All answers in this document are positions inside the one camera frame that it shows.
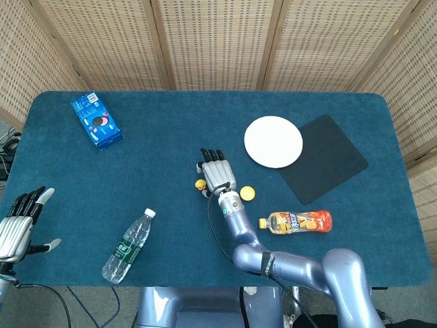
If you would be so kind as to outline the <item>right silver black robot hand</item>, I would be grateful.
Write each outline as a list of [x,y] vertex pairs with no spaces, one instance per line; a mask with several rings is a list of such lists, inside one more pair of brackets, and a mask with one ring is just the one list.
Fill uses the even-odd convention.
[[203,161],[196,164],[198,174],[203,174],[202,183],[195,186],[204,197],[219,196],[222,192],[236,190],[236,178],[228,160],[221,150],[200,149]]

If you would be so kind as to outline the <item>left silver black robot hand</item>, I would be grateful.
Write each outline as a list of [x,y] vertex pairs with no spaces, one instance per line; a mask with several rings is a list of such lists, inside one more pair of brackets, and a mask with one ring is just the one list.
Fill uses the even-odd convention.
[[62,242],[56,238],[43,245],[31,245],[31,234],[44,205],[54,194],[45,186],[18,196],[1,220],[1,263],[16,264],[26,255],[48,253]]

